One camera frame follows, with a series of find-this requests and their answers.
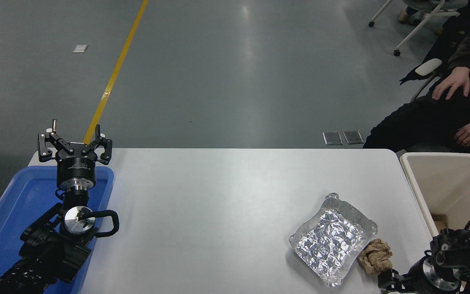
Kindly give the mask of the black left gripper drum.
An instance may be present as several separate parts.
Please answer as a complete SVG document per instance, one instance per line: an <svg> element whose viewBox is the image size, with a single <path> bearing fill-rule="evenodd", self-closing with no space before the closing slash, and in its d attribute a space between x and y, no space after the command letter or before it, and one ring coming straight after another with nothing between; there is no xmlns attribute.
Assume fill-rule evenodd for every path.
<svg viewBox="0 0 470 294"><path fill-rule="evenodd" d="M74 186L84 186L91 189L96 183L95 163L97 155L69 156L57 154L57 187L70 189Z"/></svg>

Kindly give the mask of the person's right hand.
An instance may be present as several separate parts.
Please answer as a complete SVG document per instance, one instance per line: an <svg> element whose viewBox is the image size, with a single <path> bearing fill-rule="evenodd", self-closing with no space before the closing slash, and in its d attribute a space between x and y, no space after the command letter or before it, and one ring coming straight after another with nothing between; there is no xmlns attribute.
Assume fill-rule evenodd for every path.
<svg viewBox="0 0 470 294"><path fill-rule="evenodd" d="M435 87L431 98L450 100L459 89L462 90L464 97L470 94L470 69L468 67L455 67L451 74Z"/></svg>

